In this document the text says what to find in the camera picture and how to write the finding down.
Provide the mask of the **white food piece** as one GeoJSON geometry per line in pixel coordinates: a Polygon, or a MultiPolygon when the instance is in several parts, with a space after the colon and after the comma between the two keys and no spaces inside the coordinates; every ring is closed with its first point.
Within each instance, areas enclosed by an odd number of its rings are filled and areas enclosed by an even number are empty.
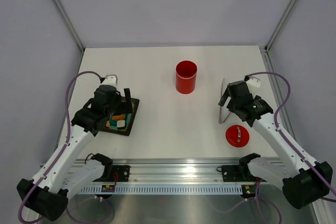
{"type": "Polygon", "coordinates": [[[125,120],[118,120],[117,121],[117,129],[124,129],[126,127],[125,120]]]}

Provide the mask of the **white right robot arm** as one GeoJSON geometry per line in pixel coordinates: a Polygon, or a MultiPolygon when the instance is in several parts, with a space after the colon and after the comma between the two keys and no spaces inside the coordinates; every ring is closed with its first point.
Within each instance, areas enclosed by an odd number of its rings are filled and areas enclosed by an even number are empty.
{"type": "Polygon", "coordinates": [[[275,122],[275,114],[269,104],[250,88],[259,87],[260,82],[252,79],[222,83],[221,120],[230,113],[238,116],[258,132],[276,152],[284,167],[274,165],[256,153],[242,158],[238,167],[244,180],[258,177],[279,188],[287,201],[296,209],[323,198],[330,192],[333,170],[327,163],[319,163],[307,153],[291,135],[275,122]]]}

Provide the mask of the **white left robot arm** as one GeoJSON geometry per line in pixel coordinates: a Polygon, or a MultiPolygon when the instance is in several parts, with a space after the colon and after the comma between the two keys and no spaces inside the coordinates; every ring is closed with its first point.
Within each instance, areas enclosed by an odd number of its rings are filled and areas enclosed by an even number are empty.
{"type": "Polygon", "coordinates": [[[22,199],[21,208],[38,213],[50,221],[57,220],[67,209],[71,198],[87,184],[95,180],[119,178],[113,160],[102,154],[94,154],[81,169],[68,175],[68,171],[83,149],[102,131],[116,112],[132,113],[130,89],[121,96],[116,87],[100,85],[94,97],[76,112],[68,125],[66,141],[58,146],[47,163],[32,179],[22,179],[17,191],[22,199]]]}

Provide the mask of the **orange fried food piece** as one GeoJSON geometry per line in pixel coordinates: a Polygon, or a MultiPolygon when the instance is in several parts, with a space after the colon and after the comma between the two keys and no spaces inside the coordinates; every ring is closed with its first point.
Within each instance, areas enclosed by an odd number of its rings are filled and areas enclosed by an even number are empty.
{"type": "Polygon", "coordinates": [[[112,116],[112,119],[114,121],[119,121],[119,120],[124,120],[126,118],[126,115],[122,114],[122,115],[114,115],[112,116]]]}

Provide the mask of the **stainless steel tongs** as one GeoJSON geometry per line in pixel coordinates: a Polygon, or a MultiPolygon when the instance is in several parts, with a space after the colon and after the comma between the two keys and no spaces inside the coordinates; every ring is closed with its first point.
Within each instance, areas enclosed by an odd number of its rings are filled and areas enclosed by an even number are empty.
{"type": "Polygon", "coordinates": [[[226,79],[224,78],[222,80],[222,86],[221,86],[221,95],[220,95],[220,105],[219,105],[219,117],[218,117],[218,123],[219,124],[223,124],[226,119],[228,118],[228,116],[230,115],[230,111],[227,108],[227,104],[228,101],[226,100],[225,103],[223,103],[224,101],[224,93],[225,90],[227,88],[228,82],[226,81],[226,79]]]}

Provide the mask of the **red cylindrical canister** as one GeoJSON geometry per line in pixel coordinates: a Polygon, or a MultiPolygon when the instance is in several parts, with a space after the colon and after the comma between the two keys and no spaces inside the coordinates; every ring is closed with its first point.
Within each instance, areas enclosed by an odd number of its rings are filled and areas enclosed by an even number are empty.
{"type": "Polygon", "coordinates": [[[190,94],[195,89],[197,65],[189,60],[179,62],[175,68],[175,87],[179,93],[190,94]]]}

